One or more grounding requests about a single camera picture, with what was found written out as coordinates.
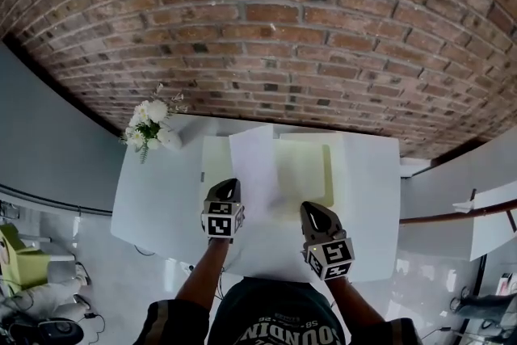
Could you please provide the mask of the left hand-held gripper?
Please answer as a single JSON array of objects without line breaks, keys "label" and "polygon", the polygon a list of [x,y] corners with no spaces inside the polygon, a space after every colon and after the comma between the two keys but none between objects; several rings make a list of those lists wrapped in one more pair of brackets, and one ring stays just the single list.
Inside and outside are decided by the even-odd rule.
[{"label": "left hand-held gripper", "polygon": [[203,231],[209,239],[224,239],[232,243],[245,220],[240,181],[226,179],[219,182],[210,188],[206,200],[201,213]]}]

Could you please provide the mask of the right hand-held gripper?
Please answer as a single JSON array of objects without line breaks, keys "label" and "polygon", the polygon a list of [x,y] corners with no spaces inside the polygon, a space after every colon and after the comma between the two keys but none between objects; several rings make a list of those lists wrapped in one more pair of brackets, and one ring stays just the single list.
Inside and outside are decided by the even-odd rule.
[{"label": "right hand-held gripper", "polygon": [[318,279],[327,281],[348,276],[355,254],[337,214],[321,204],[304,201],[300,215],[304,235],[310,235],[310,230],[313,234],[332,234],[325,241],[304,244],[304,260]]}]

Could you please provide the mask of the white A4 paper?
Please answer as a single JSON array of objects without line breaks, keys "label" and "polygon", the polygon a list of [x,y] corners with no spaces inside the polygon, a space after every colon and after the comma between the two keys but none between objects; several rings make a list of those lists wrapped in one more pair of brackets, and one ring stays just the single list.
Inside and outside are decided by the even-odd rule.
[{"label": "white A4 paper", "polygon": [[248,129],[229,137],[234,176],[241,183],[246,221],[268,221],[281,198],[271,124]]}]

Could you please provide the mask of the person's right forearm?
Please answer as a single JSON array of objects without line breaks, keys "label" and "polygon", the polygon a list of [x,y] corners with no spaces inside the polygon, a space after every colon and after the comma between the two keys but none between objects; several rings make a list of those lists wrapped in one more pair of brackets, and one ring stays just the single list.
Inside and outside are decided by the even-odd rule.
[{"label": "person's right forearm", "polygon": [[325,283],[338,306],[344,324],[352,334],[359,329],[385,322],[346,277],[326,280]]}]

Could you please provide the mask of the person's left forearm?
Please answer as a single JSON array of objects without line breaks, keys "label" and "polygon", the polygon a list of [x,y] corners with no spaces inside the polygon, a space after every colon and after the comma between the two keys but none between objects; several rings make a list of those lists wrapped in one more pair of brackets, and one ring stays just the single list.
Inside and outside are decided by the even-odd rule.
[{"label": "person's left forearm", "polygon": [[207,250],[180,288],[176,299],[190,301],[210,311],[228,251],[229,239],[210,239]]}]

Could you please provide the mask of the white desk with drawers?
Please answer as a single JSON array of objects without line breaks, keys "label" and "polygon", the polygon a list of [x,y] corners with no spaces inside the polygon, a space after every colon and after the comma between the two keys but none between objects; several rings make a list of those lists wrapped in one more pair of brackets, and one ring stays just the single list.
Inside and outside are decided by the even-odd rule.
[{"label": "white desk with drawers", "polygon": [[[257,128],[255,122],[176,116],[172,127],[183,140],[180,150],[149,152],[144,164],[128,149],[116,189],[111,219],[114,236],[179,262],[196,263],[208,239],[201,225],[201,162],[205,137],[228,137]],[[330,147],[334,205],[352,241],[353,282],[388,279],[393,274],[401,210],[401,162],[394,138],[318,128],[271,124],[275,137],[307,134]],[[313,282],[305,263],[299,221],[250,223],[233,240],[225,263],[228,273],[276,280]]]}]

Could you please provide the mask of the white vase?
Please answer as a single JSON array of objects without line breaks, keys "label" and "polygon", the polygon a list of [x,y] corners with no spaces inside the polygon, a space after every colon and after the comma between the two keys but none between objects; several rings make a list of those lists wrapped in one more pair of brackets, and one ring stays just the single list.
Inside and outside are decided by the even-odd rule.
[{"label": "white vase", "polygon": [[180,150],[183,147],[181,137],[169,128],[160,128],[157,133],[158,141],[167,149]]}]

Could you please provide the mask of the person's dark green shirt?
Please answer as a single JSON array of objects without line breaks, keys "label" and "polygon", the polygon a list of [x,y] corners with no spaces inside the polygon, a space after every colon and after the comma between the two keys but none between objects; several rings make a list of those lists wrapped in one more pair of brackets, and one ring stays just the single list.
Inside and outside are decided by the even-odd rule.
[{"label": "person's dark green shirt", "polygon": [[246,277],[219,304],[214,319],[181,299],[148,308],[133,345],[422,345],[400,318],[345,334],[329,301],[311,284]]}]

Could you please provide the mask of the white flower bouquet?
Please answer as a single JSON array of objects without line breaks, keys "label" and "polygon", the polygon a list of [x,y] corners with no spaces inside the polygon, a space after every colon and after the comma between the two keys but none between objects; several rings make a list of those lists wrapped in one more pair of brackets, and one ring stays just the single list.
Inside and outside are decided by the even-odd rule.
[{"label": "white flower bouquet", "polygon": [[128,126],[120,137],[122,143],[133,147],[141,164],[146,162],[150,150],[165,148],[157,139],[159,129],[173,130],[170,125],[172,116],[188,111],[188,106],[183,103],[183,93],[179,92],[170,99],[162,99],[160,93],[163,88],[164,85],[158,83],[150,98],[134,107]]}]

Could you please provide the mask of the white cabinet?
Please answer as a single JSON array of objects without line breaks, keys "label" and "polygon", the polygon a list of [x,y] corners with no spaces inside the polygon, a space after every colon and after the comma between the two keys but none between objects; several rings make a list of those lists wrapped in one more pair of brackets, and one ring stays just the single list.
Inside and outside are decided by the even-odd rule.
[{"label": "white cabinet", "polygon": [[[517,127],[402,184],[402,215],[428,217],[455,212],[453,204],[470,200],[475,208],[517,199]],[[513,238],[506,214],[417,225],[403,225],[402,250],[449,259],[474,260]]]}]

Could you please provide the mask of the brown wooden coat rack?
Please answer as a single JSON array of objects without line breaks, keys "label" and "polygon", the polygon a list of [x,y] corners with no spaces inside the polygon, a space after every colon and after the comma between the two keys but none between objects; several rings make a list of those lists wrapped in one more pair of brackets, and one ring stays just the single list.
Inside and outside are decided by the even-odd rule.
[{"label": "brown wooden coat rack", "polygon": [[[470,200],[474,201],[476,194],[477,189],[474,188],[472,190]],[[452,212],[428,217],[404,218],[399,220],[399,225],[417,225],[447,221],[460,221],[466,219],[473,219],[477,217],[487,217],[504,212],[508,218],[512,231],[515,234],[517,233],[517,223],[515,222],[515,219],[513,218],[511,213],[515,209],[517,209],[517,199],[504,201],[499,204],[492,204],[483,208],[475,208],[469,213]]]}]

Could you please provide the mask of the grey refrigerator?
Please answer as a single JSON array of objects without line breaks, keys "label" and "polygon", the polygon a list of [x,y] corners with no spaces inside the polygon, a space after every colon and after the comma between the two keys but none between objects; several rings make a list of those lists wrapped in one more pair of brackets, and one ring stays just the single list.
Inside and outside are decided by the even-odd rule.
[{"label": "grey refrigerator", "polygon": [[0,42],[0,194],[113,209],[125,150]]}]

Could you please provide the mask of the yellow-green cloth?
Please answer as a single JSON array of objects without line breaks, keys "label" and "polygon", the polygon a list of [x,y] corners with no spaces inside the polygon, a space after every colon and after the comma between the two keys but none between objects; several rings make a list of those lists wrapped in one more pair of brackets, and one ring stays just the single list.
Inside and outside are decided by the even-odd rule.
[{"label": "yellow-green cloth", "polygon": [[0,225],[0,272],[7,296],[46,284],[49,258],[42,250],[25,246],[14,225]]}]

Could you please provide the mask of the black white rounded pack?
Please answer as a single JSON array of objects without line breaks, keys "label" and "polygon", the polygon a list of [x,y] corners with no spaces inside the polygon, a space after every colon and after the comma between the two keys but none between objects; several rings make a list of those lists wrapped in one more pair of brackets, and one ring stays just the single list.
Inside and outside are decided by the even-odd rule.
[{"label": "black white rounded pack", "polygon": [[78,345],[84,339],[82,327],[66,318],[52,318],[36,324],[43,345]]}]

